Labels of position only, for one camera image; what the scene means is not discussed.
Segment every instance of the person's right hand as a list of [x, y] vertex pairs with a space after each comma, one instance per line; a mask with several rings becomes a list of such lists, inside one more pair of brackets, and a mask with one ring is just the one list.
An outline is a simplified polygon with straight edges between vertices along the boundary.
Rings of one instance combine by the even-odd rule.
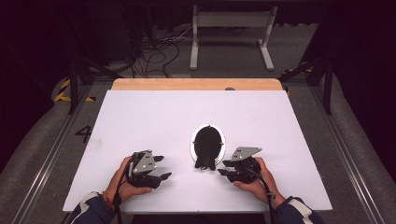
[[[264, 160], [261, 157], [256, 157], [255, 159], [262, 168], [261, 171], [262, 179], [264, 179], [265, 183], [268, 185], [269, 190], [272, 191], [276, 196], [273, 201], [273, 207], [276, 208], [278, 205], [280, 205], [285, 201], [285, 198], [283, 197], [282, 194], [280, 194], [279, 190], [277, 189], [274, 177], [271, 174], [271, 172], [268, 170], [267, 166], [265, 165]], [[268, 203], [268, 199], [266, 196], [267, 192], [265, 191], [264, 185], [259, 179], [256, 179], [250, 184], [245, 184], [240, 181], [235, 181], [233, 182], [233, 184], [241, 190], [245, 190], [252, 193], [260, 201], [264, 203]]]

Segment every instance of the wooden edge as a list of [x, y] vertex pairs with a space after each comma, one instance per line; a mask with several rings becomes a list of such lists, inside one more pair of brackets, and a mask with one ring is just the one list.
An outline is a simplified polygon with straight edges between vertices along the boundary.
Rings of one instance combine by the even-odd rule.
[[113, 91], [282, 91], [276, 78], [119, 78]]

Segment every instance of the black controller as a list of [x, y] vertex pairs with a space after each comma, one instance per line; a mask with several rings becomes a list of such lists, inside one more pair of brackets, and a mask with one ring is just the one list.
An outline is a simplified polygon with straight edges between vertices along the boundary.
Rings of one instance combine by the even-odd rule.
[[167, 173], [161, 176], [149, 175], [151, 171], [157, 168], [155, 162], [162, 159], [163, 156], [153, 157], [150, 150], [135, 152], [127, 164], [128, 168], [125, 170], [128, 183], [137, 188], [158, 188], [161, 181], [166, 180], [172, 174]]
[[226, 167], [232, 169], [218, 169], [221, 175], [227, 176], [230, 182], [241, 181], [250, 184], [261, 174], [262, 168], [251, 155], [261, 151], [259, 147], [239, 147], [230, 161], [223, 161]]

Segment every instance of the white table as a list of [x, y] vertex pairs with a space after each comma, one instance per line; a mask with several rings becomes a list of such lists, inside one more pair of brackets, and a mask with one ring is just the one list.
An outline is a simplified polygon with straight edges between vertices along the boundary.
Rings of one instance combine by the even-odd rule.
[[123, 203], [125, 213], [261, 213], [268, 209], [219, 172], [194, 168], [190, 140], [205, 123], [224, 133], [224, 160], [237, 147], [261, 147], [256, 155], [264, 158], [285, 197], [302, 197], [315, 210], [332, 209], [284, 91], [108, 91], [64, 211], [72, 211], [89, 192], [104, 190], [124, 157], [146, 149], [164, 156], [152, 174], [172, 175], [150, 194]]

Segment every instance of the hand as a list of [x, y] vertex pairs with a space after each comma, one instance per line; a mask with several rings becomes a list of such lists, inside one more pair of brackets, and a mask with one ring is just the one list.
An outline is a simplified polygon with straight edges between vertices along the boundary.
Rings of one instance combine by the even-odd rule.
[[[108, 199], [111, 203], [113, 203], [113, 198], [114, 198], [114, 194], [116, 193], [116, 190], [117, 190], [117, 185], [119, 184], [120, 178], [122, 176], [122, 172], [124, 171], [124, 168], [127, 165], [129, 159], [131, 159], [131, 157], [127, 157], [122, 161], [120, 168], [116, 171], [116, 173], [111, 178], [110, 183], [108, 184], [108, 187], [105, 191], [107, 193]], [[125, 176], [123, 177], [121, 183], [123, 183], [124, 181], [126, 181]], [[122, 184], [119, 189], [121, 202], [127, 201], [132, 196], [141, 195], [141, 194], [145, 194], [145, 193], [149, 193], [149, 192], [152, 192], [151, 188], [136, 188], [136, 187], [128, 184], [127, 182]]]
[[[279, 190], [277, 189], [274, 177], [271, 174], [271, 172], [268, 170], [267, 166], [265, 165], [264, 160], [261, 157], [256, 157], [255, 159], [262, 168], [261, 171], [262, 178], [264, 179], [265, 183], [268, 185], [269, 190], [272, 191], [276, 196], [273, 201], [273, 207], [277, 208], [278, 205], [280, 205], [285, 201], [285, 198], [283, 197], [282, 194], [280, 194]], [[268, 203], [268, 198], [266, 196], [267, 192], [265, 191], [264, 185], [259, 179], [256, 179], [250, 184], [245, 184], [240, 181], [235, 181], [233, 182], [233, 184], [241, 190], [245, 190], [252, 193], [260, 201], [264, 203]]]

